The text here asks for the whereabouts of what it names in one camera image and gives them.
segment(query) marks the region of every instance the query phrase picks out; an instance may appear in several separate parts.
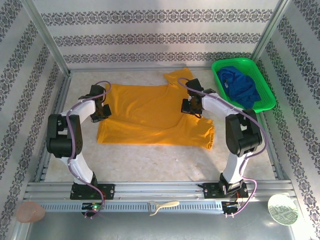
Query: black and white wall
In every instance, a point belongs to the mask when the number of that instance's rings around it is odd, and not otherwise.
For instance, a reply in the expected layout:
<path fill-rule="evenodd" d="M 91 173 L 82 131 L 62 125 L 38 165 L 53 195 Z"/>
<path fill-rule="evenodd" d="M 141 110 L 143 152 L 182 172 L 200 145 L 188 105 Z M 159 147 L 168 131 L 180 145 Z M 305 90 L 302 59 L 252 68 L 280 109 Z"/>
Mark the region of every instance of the black and white wall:
<path fill-rule="evenodd" d="M 0 0 L 0 240 L 34 180 L 64 76 L 18 0 Z"/>
<path fill-rule="evenodd" d="M 35 0 L 70 69 L 249 57 L 278 0 Z"/>
<path fill-rule="evenodd" d="M 264 116 L 278 160 L 320 239 L 320 0 L 290 3 L 258 66 L 276 97 Z"/>

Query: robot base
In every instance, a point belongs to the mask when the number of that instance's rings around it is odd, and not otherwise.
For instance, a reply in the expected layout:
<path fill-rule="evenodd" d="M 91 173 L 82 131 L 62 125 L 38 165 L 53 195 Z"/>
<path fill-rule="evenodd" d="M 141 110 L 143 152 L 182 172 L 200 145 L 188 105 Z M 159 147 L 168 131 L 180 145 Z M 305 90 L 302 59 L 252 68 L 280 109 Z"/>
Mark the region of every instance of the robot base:
<path fill-rule="evenodd" d="M 102 191 L 105 200 L 113 200 L 115 195 L 114 184 L 99 184 L 96 175 L 93 173 L 91 185 Z M 85 184 L 73 183 L 70 193 L 71 200 L 101 200 L 100 194 Z"/>
<path fill-rule="evenodd" d="M 203 188 L 205 199 L 223 199 L 223 198 L 248 198 L 248 189 L 246 183 L 241 180 L 237 184 L 229 184 L 223 174 L 220 175 L 219 182 L 205 182 L 199 187 Z"/>

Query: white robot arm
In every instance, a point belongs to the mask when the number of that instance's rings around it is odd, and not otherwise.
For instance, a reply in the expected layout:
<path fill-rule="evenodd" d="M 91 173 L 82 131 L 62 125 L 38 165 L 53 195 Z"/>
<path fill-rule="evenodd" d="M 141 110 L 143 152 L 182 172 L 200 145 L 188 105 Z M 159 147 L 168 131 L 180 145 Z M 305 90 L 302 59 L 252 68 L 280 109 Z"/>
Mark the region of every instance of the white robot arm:
<path fill-rule="evenodd" d="M 83 139 L 81 124 L 89 116 L 94 123 L 104 120 L 111 115 L 111 111 L 108 104 L 103 105 L 103 97 L 86 101 L 84 99 L 103 94 L 104 92 L 105 89 L 102 86 L 92 85 L 90 93 L 80 97 L 79 102 L 83 101 L 83 103 L 75 107 L 69 116 L 75 137 L 75 158 L 70 161 L 70 168 L 76 176 L 92 185 L 97 185 L 97 180 L 94 172 L 88 167 L 82 155 Z M 61 159 L 68 166 L 68 158 L 72 155 L 72 140 L 66 121 L 67 112 L 51 114 L 49 116 L 46 148 L 49 153 L 53 153 L 56 158 Z M 76 177 L 74 178 L 74 183 L 85 185 Z"/>
<path fill-rule="evenodd" d="M 227 196 L 241 188 L 245 189 L 242 177 L 247 165 L 245 159 L 261 145 L 262 135 L 259 127 L 239 112 L 243 111 L 257 120 L 255 112 L 252 109 L 242 110 L 236 106 L 227 107 L 231 104 L 222 99 L 214 90 L 204 90 L 197 78 L 189 80 L 185 85 L 190 89 L 213 97 L 188 90 L 189 98 L 182 101 L 182 113 L 197 116 L 202 114 L 203 110 L 206 110 L 221 119 L 225 119 L 225 140 L 230 153 L 226 167 L 220 175 L 220 190 L 223 195 Z"/>

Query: gray floor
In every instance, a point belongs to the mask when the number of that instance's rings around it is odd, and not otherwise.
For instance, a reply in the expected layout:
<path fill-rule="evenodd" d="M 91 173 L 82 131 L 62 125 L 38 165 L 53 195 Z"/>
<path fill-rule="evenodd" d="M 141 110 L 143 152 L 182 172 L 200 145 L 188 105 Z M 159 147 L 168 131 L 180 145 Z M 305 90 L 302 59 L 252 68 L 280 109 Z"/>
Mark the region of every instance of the gray floor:
<path fill-rule="evenodd" d="M 166 85 L 166 71 L 77 72 L 73 75 L 65 110 L 78 98 L 89 93 L 92 84 L 108 80 L 112 84 L 157 86 Z M 202 86 L 217 90 L 210 70 L 192 72 Z M 214 143 L 211 150 L 192 146 L 97 144 L 98 123 L 87 119 L 82 124 L 83 156 L 99 181 L 210 181 L 218 180 L 229 155 L 225 139 L 225 121 L 204 112 L 214 121 Z M 274 180 L 267 151 L 250 159 L 244 175 L 257 180 Z M 46 182 L 72 182 L 67 167 L 51 156 Z"/>

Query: blue cloth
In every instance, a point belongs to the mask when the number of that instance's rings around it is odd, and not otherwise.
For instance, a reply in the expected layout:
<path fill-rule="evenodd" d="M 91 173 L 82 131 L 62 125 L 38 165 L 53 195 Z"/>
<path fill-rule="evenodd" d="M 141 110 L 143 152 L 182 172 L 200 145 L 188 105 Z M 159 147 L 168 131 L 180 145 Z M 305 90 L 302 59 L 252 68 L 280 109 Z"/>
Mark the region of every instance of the blue cloth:
<path fill-rule="evenodd" d="M 254 80 L 234 66 L 221 68 L 217 75 L 224 92 L 232 101 L 241 104 L 245 109 L 251 109 L 255 102 L 261 100 Z"/>

